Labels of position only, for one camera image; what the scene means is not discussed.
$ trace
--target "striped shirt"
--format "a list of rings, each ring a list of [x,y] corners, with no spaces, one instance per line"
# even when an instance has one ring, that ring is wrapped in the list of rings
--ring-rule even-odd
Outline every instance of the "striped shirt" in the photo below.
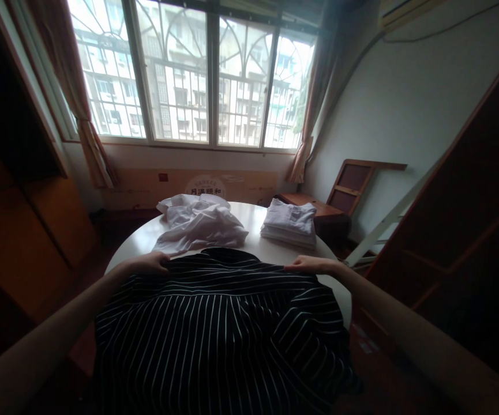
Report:
[[[332,290],[209,248],[131,276],[96,318],[101,413],[328,413],[361,383]]]

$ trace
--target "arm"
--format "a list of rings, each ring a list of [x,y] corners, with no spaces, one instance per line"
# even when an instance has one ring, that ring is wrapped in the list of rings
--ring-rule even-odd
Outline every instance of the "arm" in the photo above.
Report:
[[[162,252],[124,261],[0,356],[0,413],[18,413],[132,274],[166,273]]]
[[[285,269],[328,274],[337,279],[462,410],[499,414],[499,375],[413,310],[338,261],[299,256]]]

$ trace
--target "curtain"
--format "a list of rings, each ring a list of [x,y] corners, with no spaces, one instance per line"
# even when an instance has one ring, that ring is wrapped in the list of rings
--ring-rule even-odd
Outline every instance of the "curtain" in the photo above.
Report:
[[[324,8],[322,29],[330,31],[331,34],[330,36],[319,36],[315,47],[313,67],[309,76],[309,93],[301,143],[286,175],[286,181],[290,183],[303,183],[305,162],[311,153],[314,136],[320,132],[324,124],[323,119],[317,122],[318,115],[333,104],[331,99],[325,99],[325,97],[340,50],[340,14],[341,7],[336,1],[330,1]]]
[[[113,188],[118,184],[118,179],[91,121],[80,55],[67,1],[28,0],[28,6],[66,102],[76,118],[78,137],[92,183],[95,188]]]

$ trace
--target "white round table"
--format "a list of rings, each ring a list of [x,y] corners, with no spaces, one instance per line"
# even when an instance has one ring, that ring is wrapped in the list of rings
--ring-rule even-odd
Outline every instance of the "white round table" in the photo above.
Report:
[[[330,248],[319,237],[317,237],[317,248],[314,251],[299,248],[281,241],[261,238],[261,226],[267,215],[267,209],[262,206],[240,202],[230,202],[230,205],[232,206],[232,214],[249,231],[245,244],[236,249],[249,252],[263,262],[276,265],[291,264],[298,255],[312,255],[336,259]],[[115,252],[105,273],[108,273],[125,259],[151,252],[159,235],[167,230],[168,225],[164,219],[164,215],[156,217],[141,226]],[[198,252],[201,252],[201,250],[188,251],[179,256],[192,255]],[[349,323],[351,322],[351,294],[347,288],[331,276],[319,275],[317,277],[320,283],[332,288],[336,301],[342,311],[344,326],[349,330]]]

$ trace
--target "wall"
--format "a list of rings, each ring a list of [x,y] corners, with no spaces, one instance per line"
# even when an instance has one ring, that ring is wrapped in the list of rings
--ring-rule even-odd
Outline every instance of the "wall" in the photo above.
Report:
[[[378,33],[378,0],[348,17],[343,72]],[[496,3],[446,1],[387,35],[410,39],[448,27]],[[406,163],[381,171],[353,215],[361,241],[439,159],[499,72],[499,7],[416,43],[380,40],[347,84],[317,142],[303,192],[326,202],[345,159]]]
[[[208,150],[149,148],[147,146],[105,145],[111,163],[116,168],[136,169],[193,169],[276,172],[276,193],[295,191],[295,185],[286,183],[287,170],[292,154],[255,154],[242,152],[217,152]],[[72,165],[72,175],[82,200],[89,212],[104,207],[99,190],[89,179],[88,167],[82,147],[77,143],[64,143],[64,149]]]

